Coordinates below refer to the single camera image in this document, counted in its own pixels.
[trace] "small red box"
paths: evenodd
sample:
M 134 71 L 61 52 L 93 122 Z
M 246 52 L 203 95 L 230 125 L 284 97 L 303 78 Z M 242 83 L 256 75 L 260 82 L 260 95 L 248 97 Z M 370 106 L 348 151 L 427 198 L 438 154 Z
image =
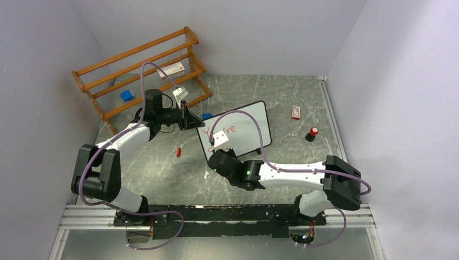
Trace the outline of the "small red box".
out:
M 300 120 L 300 107 L 292 107 L 292 119 Z

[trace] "blue object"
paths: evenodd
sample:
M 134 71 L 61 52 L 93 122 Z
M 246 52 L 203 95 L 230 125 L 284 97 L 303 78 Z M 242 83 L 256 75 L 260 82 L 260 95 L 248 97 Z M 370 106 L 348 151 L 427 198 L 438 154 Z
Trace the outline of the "blue object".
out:
M 204 113 L 202 114 L 202 119 L 208 119 L 212 117 L 212 113 Z
M 134 95 L 129 89 L 127 91 L 123 91 L 120 97 L 123 99 L 123 101 L 129 101 L 129 100 L 134 99 Z

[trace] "white box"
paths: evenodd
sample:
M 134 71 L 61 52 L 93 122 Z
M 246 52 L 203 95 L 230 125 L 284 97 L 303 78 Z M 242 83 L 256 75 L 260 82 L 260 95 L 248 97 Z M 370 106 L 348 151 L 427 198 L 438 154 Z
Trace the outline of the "white box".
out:
M 300 120 L 300 107 L 298 106 L 292 107 L 292 119 Z
M 181 62 L 177 62 L 172 65 L 165 66 L 164 68 L 161 68 L 161 69 L 164 70 L 166 75 L 169 77 L 171 76 L 178 77 L 178 76 L 185 74 L 185 67 L 182 65 Z M 158 71 L 158 74 L 159 74 L 159 78 L 161 79 L 161 82 L 166 79 L 166 76 L 162 72 Z

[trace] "red cap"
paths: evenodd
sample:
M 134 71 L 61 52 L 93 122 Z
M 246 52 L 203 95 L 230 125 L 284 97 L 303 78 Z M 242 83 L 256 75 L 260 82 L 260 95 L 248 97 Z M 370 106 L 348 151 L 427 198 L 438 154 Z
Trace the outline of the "red cap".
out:
M 317 127 L 312 127 L 311 130 L 309 131 L 309 133 L 312 135 L 312 136 L 315 136 L 316 134 L 319 133 L 319 128 Z

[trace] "gray marble table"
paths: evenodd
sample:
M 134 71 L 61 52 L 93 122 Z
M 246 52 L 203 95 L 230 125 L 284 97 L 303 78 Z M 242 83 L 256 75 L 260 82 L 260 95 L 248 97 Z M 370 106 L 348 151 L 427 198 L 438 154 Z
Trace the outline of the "gray marble table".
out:
M 251 102 L 265 101 L 272 135 L 272 143 L 265 151 L 271 162 L 307 164 L 339 154 L 316 77 L 204 74 L 202 79 L 213 95 L 191 108 L 197 116 L 216 115 Z M 184 86 L 190 92 L 185 98 L 187 101 L 203 93 L 193 81 Z M 300 120 L 291 118 L 294 105 L 301 107 Z M 113 120 L 119 126 L 126 125 L 137 108 Z M 320 132 L 314 142 L 307 142 L 305 135 L 312 126 L 317 126 Z M 108 126 L 101 124 L 97 142 L 110 136 Z M 175 156 L 178 147 L 182 149 L 179 158 Z M 260 158 L 256 153 L 240 157 L 242 160 Z M 311 191 L 298 187 L 245 191 L 231 186 L 208 168 L 195 129 L 159 134 L 125 158 L 121 171 L 123 184 L 146 196 L 150 204 L 293 203 L 297 195 Z

